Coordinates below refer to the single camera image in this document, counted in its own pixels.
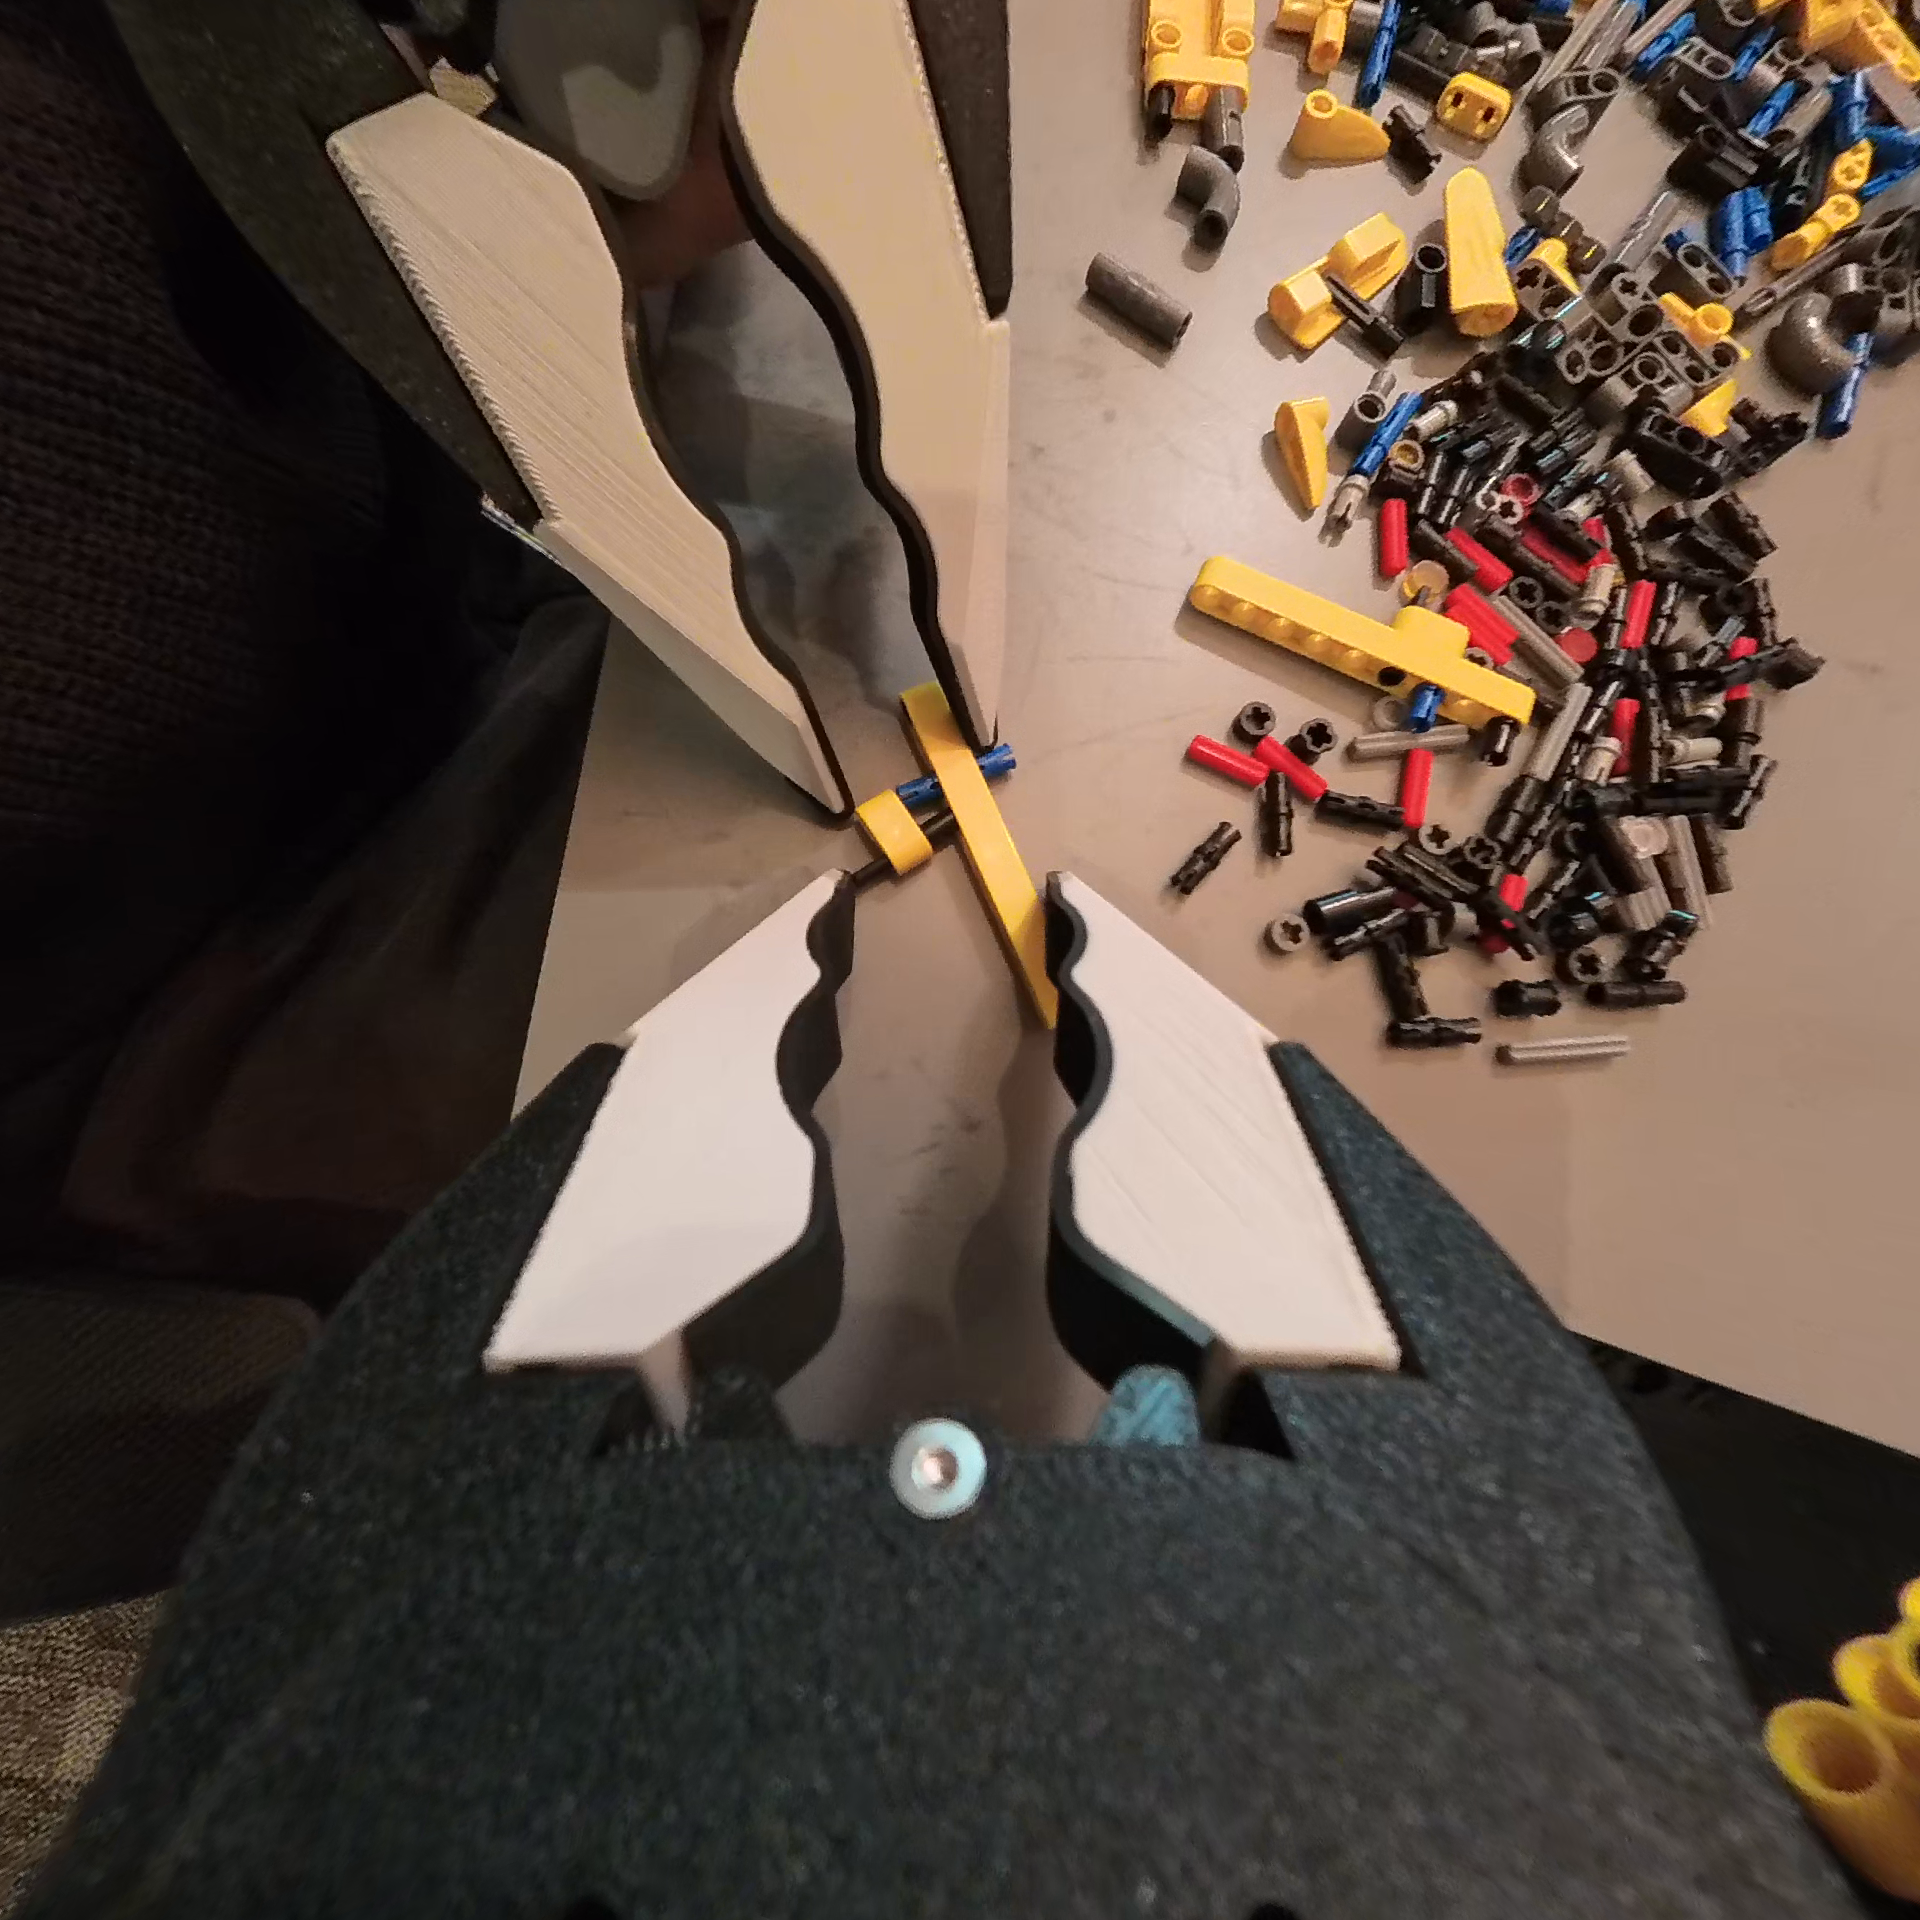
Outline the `thick yellow holed beam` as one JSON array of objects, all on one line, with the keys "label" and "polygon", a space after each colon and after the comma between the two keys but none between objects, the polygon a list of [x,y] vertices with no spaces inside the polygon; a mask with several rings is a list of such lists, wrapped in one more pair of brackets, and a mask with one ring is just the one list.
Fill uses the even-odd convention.
[{"label": "thick yellow holed beam", "polygon": [[1187,601],[1195,612],[1377,694],[1406,700],[1437,688],[1450,722],[1482,728],[1504,719],[1525,728],[1534,719],[1530,685],[1468,660],[1468,628],[1419,604],[1381,622],[1226,556],[1200,567]]}]

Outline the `yellow pointed panel piece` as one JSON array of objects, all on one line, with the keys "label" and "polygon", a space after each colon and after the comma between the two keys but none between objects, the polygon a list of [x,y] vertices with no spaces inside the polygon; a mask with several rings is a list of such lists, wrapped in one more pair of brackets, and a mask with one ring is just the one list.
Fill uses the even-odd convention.
[{"label": "yellow pointed panel piece", "polygon": [[1454,332],[1466,341],[1507,332],[1520,315],[1508,237],[1492,186],[1474,167],[1462,167],[1445,186],[1445,246]]}]

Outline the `yellow rounded wedge piece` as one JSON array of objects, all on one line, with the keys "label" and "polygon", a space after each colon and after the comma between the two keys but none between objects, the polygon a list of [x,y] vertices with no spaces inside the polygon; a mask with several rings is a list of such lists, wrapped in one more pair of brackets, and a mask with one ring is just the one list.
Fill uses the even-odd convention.
[{"label": "yellow rounded wedge piece", "polygon": [[1303,100],[1287,153],[1310,167],[1371,164],[1391,153],[1391,136],[1364,108],[1338,100],[1330,89],[1315,89]]}]

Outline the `yellow curved panel piece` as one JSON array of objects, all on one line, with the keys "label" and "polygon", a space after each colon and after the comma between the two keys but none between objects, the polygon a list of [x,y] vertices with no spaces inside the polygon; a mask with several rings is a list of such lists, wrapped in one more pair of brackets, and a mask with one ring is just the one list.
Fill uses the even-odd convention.
[{"label": "yellow curved panel piece", "polygon": [[1309,266],[1275,282],[1267,299],[1272,327],[1303,354],[1321,348],[1345,324],[1337,293],[1377,301],[1410,260],[1404,228],[1386,212],[1353,226]]}]

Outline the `person's dark clothing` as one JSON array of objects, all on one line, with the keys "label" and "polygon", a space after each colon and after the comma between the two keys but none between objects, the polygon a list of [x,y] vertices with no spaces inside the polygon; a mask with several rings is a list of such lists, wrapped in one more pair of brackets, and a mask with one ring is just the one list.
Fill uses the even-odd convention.
[{"label": "person's dark clothing", "polygon": [[514,1101],[606,622],[4,4],[4,1623],[168,1587]]}]

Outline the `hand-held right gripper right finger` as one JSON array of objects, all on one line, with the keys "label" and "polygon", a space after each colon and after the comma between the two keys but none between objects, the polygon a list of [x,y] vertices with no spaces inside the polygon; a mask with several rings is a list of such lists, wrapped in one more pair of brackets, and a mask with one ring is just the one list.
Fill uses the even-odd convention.
[{"label": "hand-held right gripper right finger", "polygon": [[1280,1040],[1081,877],[1049,877],[1045,922],[1070,1103],[1046,1298],[1068,1357],[1109,1390],[1171,1375],[1204,1437],[1267,1375],[1399,1375]]}]

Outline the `yellow connector block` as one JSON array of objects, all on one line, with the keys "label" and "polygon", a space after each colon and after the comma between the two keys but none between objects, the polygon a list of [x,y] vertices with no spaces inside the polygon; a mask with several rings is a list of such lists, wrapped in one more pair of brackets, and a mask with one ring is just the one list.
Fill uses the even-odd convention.
[{"label": "yellow connector block", "polygon": [[1196,124],[1199,144],[1238,173],[1254,47],[1254,3],[1146,3],[1144,140],[1159,147],[1176,124]]}]

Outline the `blue connector pin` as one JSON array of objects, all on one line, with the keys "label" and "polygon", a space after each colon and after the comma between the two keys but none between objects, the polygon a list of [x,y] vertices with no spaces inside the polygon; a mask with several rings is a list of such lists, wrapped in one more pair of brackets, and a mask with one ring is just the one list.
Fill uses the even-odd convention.
[{"label": "blue connector pin", "polygon": [[[1019,762],[1012,746],[999,742],[992,751],[978,754],[974,764],[980,778],[992,785],[1012,775]],[[893,793],[913,813],[941,811],[949,804],[942,781],[933,775],[903,781]]]}]

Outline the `short yellow beam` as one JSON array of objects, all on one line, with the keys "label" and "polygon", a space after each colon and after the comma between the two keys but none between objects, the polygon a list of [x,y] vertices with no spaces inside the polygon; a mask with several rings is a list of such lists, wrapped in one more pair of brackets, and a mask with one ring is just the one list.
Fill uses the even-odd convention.
[{"label": "short yellow beam", "polygon": [[854,878],[904,878],[933,861],[936,848],[929,829],[895,788],[887,788],[854,809],[854,821],[875,859]]}]

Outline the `pile of black red pins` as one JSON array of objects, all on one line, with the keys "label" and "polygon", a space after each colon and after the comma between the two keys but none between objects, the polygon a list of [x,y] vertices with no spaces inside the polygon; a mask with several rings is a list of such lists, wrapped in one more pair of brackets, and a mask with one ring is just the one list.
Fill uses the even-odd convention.
[{"label": "pile of black red pins", "polygon": [[[1443,693],[1374,693],[1366,731],[1327,716],[1285,728],[1251,700],[1226,736],[1190,736],[1190,768],[1253,797],[1254,852],[1280,865],[1309,827],[1360,840],[1353,881],[1262,932],[1275,958],[1356,962],[1392,1053],[1485,1045],[1491,1022],[1572,1004],[1635,1014],[1683,1004],[1678,971],[1733,891],[1727,854],[1777,776],[1766,705],[1822,657],[1785,632],[1766,578],[1777,540],[1747,485],[1818,432],[1813,413],[1742,397],[1803,432],[1755,473],[1693,496],[1621,490],[1615,432],[1560,389],[1552,423],[1587,456],[1526,462],[1542,418],[1513,413],[1510,351],[1420,391],[1377,373],[1329,414],[1329,538],[1364,523],[1374,578],[1468,635],[1466,658],[1530,686],[1529,726],[1470,728]],[[1240,635],[1203,615],[1221,628]]]}]

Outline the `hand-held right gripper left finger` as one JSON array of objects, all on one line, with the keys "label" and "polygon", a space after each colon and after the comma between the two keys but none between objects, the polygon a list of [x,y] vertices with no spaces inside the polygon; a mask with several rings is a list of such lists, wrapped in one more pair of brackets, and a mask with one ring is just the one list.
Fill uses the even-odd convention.
[{"label": "hand-held right gripper left finger", "polygon": [[816,1115],[845,1064],[857,888],[830,871],[684,980],[621,1058],[484,1351],[491,1376],[678,1352],[781,1390],[832,1338],[846,1250]]}]

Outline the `thin yellow long beam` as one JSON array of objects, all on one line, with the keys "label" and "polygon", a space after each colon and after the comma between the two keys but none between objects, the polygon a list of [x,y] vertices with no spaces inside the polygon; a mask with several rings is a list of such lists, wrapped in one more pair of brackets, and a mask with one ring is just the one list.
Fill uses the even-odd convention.
[{"label": "thin yellow long beam", "polygon": [[939,683],[901,694],[904,726],[924,775],[941,787],[974,888],[1043,1025],[1058,1025],[1058,993],[1046,964],[1045,901],[1007,827],[991,783]]}]

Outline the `yellow round-holed block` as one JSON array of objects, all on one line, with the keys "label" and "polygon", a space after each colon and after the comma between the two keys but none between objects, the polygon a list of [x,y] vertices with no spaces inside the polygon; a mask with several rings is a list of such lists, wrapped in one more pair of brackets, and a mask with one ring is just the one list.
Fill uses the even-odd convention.
[{"label": "yellow round-holed block", "polygon": [[1919,1581],[1879,1635],[1833,1655],[1834,1698],[1766,1717],[1769,1761],[1843,1864],[1881,1895],[1919,1904]]}]

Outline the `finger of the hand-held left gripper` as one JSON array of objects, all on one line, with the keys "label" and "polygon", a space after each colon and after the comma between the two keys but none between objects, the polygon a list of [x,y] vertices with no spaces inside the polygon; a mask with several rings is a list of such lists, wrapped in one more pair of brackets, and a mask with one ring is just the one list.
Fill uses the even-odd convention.
[{"label": "finger of the hand-held left gripper", "polygon": [[857,453],[967,741],[999,736],[1012,336],[991,315],[908,4],[749,4],[727,128],[770,252],[828,322]]},{"label": "finger of the hand-held left gripper", "polygon": [[444,103],[374,110],[327,153],[529,487],[539,546],[756,757],[846,818],[846,775],[754,618],[729,526],[656,442],[588,188]]}]

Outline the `dark grey tube piece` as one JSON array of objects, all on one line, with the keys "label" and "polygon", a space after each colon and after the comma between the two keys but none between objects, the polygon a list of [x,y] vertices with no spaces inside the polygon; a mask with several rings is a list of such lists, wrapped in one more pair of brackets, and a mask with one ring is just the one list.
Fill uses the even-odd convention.
[{"label": "dark grey tube piece", "polygon": [[1095,252],[1084,274],[1087,299],[1161,353],[1182,344],[1193,309],[1179,295],[1110,252]]}]

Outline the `black axle pin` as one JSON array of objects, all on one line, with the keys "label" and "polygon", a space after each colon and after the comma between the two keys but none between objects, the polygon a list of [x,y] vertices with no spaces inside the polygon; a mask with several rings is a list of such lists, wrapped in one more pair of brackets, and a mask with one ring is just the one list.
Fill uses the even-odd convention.
[{"label": "black axle pin", "polygon": [[914,832],[918,839],[913,835],[906,839],[895,835],[895,840],[877,852],[862,868],[852,872],[850,878],[854,888],[869,891],[883,881],[906,878],[917,868],[933,861],[933,857],[949,842],[952,842],[956,835],[956,823],[949,811],[939,811],[914,821]]}]

